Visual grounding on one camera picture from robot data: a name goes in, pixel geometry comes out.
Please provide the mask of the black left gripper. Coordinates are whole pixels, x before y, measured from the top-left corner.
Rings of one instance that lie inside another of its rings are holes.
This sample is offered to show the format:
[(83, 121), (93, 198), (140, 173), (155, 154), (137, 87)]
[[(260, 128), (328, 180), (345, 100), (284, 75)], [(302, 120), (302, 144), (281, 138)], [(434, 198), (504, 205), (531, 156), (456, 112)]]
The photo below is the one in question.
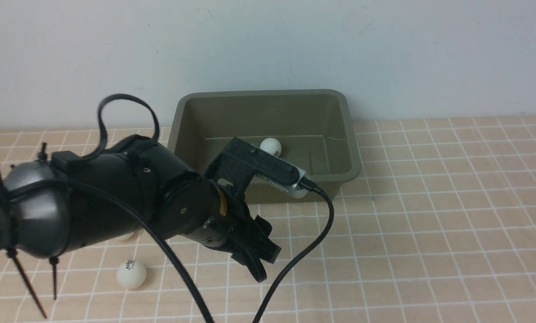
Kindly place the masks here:
[(221, 188), (212, 188), (196, 200), (191, 218), (179, 234), (220, 252), (245, 266), (256, 282), (266, 280), (262, 262), (273, 264), (281, 251), (269, 235), (272, 225), (259, 215), (253, 218), (245, 201)]

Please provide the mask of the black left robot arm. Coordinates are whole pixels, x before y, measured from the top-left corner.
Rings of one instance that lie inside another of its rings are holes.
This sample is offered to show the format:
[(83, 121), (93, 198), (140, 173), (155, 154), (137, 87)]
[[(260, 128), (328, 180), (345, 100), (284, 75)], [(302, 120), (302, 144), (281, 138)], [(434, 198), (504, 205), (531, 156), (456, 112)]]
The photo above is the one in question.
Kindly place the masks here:
[(114, 202), (68, 186), (74, 182), (128, 205), (161, 239), (184, 236), (230, 253), (255, 280), (265, 280), (260, 261), (273, 263), (281, 251), (270, 241), (271, 225), (253, 218), (243, 198), (193, 171), (165, 146), (132, 135), (65, 172), (64, 166), (80, 159), (71, 151), (58, 151), (50, 160), (10, 170), (3, 181), (9, 214), (0, 198), (0, 251), (16, 248), (51, 259), (141, 228)]

